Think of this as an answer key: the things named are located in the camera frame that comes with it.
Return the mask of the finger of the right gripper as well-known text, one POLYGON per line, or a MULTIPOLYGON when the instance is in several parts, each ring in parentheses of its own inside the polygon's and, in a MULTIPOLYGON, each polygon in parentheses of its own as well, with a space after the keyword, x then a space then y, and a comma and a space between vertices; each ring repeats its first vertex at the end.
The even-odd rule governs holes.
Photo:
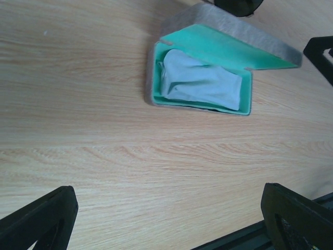
POLYGON ((332 57, 332 36, 311 38, 303 50, 303 54, 314 67, 332 85, 332 63, 324 56, 324 51, 329 50, 332 57))

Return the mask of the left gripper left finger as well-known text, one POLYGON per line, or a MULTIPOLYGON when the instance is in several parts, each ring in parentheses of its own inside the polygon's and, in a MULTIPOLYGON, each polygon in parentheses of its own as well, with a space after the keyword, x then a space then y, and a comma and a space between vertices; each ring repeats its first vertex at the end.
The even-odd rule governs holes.
POLYGON ((1 249, 67 249, 78 213, 72 186, 61 186, 1 219, 1 249))

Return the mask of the light blue cleaning cloth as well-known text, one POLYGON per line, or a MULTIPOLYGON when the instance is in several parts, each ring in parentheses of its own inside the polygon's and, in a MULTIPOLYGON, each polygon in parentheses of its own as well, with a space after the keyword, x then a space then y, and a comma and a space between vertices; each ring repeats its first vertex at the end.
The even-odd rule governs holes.
POLYGON ((169 50, 160 67, 164 98, 239 109, 241 76, 221 66, 205 65, 178 49, 169 50))

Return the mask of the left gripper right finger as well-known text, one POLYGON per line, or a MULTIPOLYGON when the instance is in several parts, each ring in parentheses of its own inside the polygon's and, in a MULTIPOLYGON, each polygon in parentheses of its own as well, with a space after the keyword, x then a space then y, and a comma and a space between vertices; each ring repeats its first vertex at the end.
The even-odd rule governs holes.
POLYGON ((265 184, 261 210, 275 249, 301 249, 294 235, 332 249, 332 210, 278 183, 265 184))

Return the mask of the grey glasses case green lining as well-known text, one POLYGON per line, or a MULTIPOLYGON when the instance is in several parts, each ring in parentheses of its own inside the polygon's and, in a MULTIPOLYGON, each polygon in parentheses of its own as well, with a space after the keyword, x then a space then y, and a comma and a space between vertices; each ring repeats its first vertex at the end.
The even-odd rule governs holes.
POLYGON ((148 54, 144 98, 155 106, 247 116, 251 112, 253 71, 301 65, 302 54, 292 46, 211 4, 195 4, 162 23, 148 54), (164 98, 160 63, 171 49, 241 76, 239 109, 164 98))

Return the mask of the round dark sunglasses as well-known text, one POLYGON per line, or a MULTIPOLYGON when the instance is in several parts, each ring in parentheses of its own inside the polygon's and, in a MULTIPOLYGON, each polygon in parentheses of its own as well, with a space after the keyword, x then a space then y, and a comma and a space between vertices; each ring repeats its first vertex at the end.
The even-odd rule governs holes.
POLYGON ((263 0, 214 0, 214 5, 236 17, 249 17, 263 0))

